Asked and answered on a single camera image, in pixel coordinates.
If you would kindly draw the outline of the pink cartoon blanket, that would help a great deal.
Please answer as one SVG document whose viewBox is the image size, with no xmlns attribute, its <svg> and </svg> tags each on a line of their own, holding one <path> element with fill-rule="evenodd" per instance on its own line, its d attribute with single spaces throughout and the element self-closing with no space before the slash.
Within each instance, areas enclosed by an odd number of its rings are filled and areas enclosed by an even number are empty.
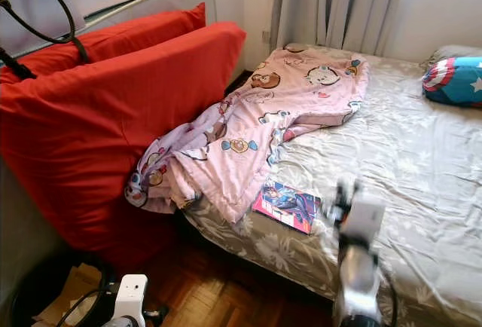
<svg viewBox="0 0 482 327">
<path fill-rule="evenodd" d="M 124 189 L 138 209 L 172 213 L 204 199 L 238 222 L 296 136 L 352 119 L 371 64 L 292 44 L 271 55 L 243 86 L 200 116 L 155 139 Z"/>
</svg>

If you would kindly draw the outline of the Captain America print pillow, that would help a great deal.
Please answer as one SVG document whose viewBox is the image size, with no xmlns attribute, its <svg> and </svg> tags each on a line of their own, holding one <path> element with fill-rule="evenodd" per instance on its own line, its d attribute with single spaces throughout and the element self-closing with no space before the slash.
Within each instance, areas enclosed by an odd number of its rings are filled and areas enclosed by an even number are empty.
<svg viewBox="0 0 482 327">
<path fill-rule="evenodd" d="M 430 66 L 421 78 L 424 96 L 460 107 L 482 108 L 482 57 L 452 57 Z"/>
</svg>

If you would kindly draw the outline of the slim red cushion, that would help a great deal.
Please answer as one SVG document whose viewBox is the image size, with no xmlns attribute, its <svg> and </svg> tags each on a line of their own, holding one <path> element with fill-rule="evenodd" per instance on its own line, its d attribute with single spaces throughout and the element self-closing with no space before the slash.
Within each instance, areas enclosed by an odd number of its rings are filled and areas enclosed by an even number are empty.
<svg viewBox="0 0 482 327">
<path fill-rule="evenodd" d="M 118 111 L 121 101 L 144 106 L 165 90 L 190 105 L 210 104 L 237 65 L 244 31 L 232 23 L 203 26 L 203 9 L 165 11 L 80 35 L 87 64 L 74 44 L 56 44 L 18 59 L 32 78 L 2 66 L 2 111 L 38 105 L 42 114 L 57 115 L 65 105 L 79 105 L 89 116 L 93 101 Z"/>
</svg>

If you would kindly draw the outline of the black waste bin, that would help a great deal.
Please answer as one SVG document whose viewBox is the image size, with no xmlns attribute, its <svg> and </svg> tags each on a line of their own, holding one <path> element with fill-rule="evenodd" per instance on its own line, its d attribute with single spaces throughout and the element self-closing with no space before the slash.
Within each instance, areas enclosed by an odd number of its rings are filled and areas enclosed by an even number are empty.
<svg viewBox="0 0 482 327">
<path fill-rule="evenodd" d="M 11 296 L 11 326 L 28 327 L 45 307 L 55 300 L 68 281 L 70 269 L 82 264 L 93 266 L 101 273 L 94 279 L 94 289 L 109 288 L 120 282 L 114 268 L 89 252 L 61 251 L 42 259 L 21 279 Z"/>
</svg>

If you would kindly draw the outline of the grey curtain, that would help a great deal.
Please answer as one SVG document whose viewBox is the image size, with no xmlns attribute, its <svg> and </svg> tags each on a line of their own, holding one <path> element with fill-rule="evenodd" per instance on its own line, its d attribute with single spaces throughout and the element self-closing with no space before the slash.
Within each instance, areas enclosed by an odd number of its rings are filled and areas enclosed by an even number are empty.
<svg viewBox="0 0 482 327">
<path fill-rule="evenodd" d="M 381 56 L 401 0 L 274 0 L 270 47 L 290 42 Z"/>
</svg>

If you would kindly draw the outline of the small grey floral pillow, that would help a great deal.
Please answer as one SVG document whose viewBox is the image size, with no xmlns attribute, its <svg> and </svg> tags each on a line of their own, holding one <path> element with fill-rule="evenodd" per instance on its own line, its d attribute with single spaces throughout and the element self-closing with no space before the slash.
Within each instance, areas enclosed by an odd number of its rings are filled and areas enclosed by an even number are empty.
<svg viewBox="0 0 482 327">
<path fill-rule="evenodd" d="M 457 57 L 482 57 L 482 47 L 465 47 L 465 45 L 449 44 L 438 48 L 432 55 L 421 63 L 421 68 L 431 68 L 437 62 L 444 59 Z"/>
</svg>

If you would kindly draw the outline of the superhero comic book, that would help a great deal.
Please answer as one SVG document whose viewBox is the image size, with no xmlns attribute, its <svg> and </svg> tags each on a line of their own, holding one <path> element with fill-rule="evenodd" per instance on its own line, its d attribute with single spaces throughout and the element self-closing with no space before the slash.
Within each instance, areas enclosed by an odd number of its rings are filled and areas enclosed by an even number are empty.
<svg viewBox="0 0 482 327">
<path fill-rule="evenodd" d="M 302 234 L 311 234 L 321 206 L 320 197 L 269 180 L 258 192 L 252 210 Z"/>
</svg>

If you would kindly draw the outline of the bed with grey floral sheet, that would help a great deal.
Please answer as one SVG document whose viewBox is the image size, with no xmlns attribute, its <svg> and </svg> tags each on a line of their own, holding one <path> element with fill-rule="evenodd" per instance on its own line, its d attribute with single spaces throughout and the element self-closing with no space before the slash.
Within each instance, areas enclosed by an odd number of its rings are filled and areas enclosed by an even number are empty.
<svg viewBox="0 0 482 327">
<path fill-rule="evenodd" d="M 482 327 L 482 110 L 426 99 L 419 64 L 368 61 L 358 113 L 285 143 L 271 178 L 320 197 L 358 180 L 386 208 L 374 247 L 398 327 Z"/>
</svg>

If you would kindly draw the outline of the big red floor cushion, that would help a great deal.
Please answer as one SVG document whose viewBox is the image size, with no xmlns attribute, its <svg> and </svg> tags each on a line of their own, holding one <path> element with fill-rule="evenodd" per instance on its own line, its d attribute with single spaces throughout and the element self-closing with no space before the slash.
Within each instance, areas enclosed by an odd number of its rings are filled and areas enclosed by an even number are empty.
<svg viewBox="0 0 482 327">
<path fill-rule="evenodd" d="M 155 138 L 221 100 L 245 38 L 214 23 L 1 86 L 2 159 L 67 244 L 125 271 L 173 244 L 172 217 L 132 206 L 125 185 Z"/>
</svg>

